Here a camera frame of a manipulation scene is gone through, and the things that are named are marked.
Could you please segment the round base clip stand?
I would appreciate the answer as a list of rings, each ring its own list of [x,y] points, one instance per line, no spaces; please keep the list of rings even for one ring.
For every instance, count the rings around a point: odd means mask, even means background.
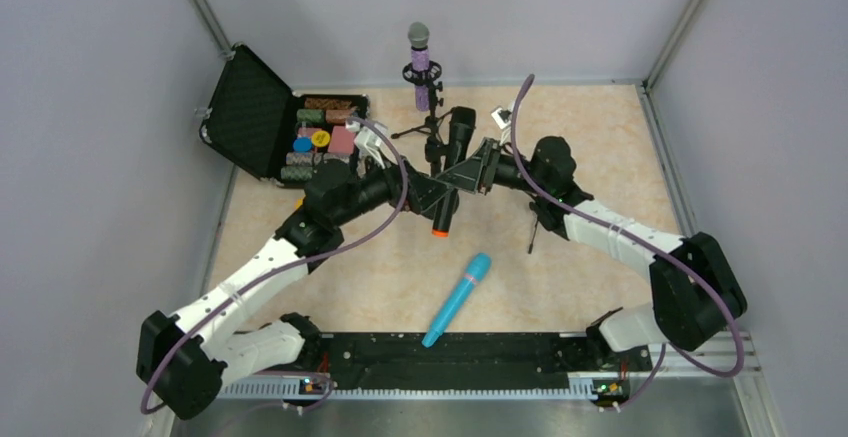
[[[426,139],[424,152],[425,160],[430,166],[430,176],[435,177],[442,171],[442,158],[445,156],[446,144],[441,143],[440,141],[438,141],[438,139],[430,136]],[[454,200],[455,202],[451,209],[451,215],[454,215],[456,213],[460,204],[458,196]],[[429,220],[433,220],[435,217],[436,210],[437,209],[435,206],[431,207],[422,215]]]

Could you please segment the black orange-tipped microphone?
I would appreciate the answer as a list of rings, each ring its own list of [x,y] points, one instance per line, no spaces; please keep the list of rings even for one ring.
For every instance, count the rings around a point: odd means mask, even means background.
[[[475,126],[476,111],[474,109],[460,106],[452,109],[449,123],[449,137],[445,151],[445,170],[466,158]],[[459,197],[455,189],[451,189],[441,199],[433,217],[433,235],[437,237],[448,236],[458,202]]]

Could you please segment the purple glitter microphone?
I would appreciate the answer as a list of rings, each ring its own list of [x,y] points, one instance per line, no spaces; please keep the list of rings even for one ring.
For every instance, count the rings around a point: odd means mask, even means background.
[[[407,37],[411,47],[412,76],[417,81],[415,85],[416,108],[420,112],[428,112],[430,108],[429,94],[424,78],[428,76],[430,66],[428,49],[430,31],[422,22],[413,22],[409,26]]]

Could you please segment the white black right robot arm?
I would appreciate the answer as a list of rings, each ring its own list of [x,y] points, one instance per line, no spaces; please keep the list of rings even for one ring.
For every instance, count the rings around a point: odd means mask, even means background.
[[[610,311],[588,327],[596,346],[619,353],[669,344],[692,353],[727,329],[737,359],[744,359],[736,321],[746,312],[747,300],[714,237],[703,232],[675,235],[616,213],[579,187],[577,165],[564,138],[540,139],[525,158],[514,145],[510,111],[498,107],[492,118],[501,137],[486,138],[467,154],[474,123],[470,116],[454,113],[447,166],[436,179],[469,193],[486,194],[495,186],[526,192],[545,230],[606,254],[649,283],[650,303]]]

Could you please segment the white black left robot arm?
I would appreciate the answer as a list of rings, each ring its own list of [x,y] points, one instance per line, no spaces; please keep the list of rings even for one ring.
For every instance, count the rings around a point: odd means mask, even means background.
[[[141,324],[136,374],[145,383],[140,411],[164,408],[191,419],[226,385],[296,361],[307,341],[302,327],[277,320],[241,327],[271,298],[324,261],[383,232],[404,210],[429,211],[451,188],[419,172],[403,156],[359,176],[338,160],[318,164],[303,204],[242,267],[194,302]]]

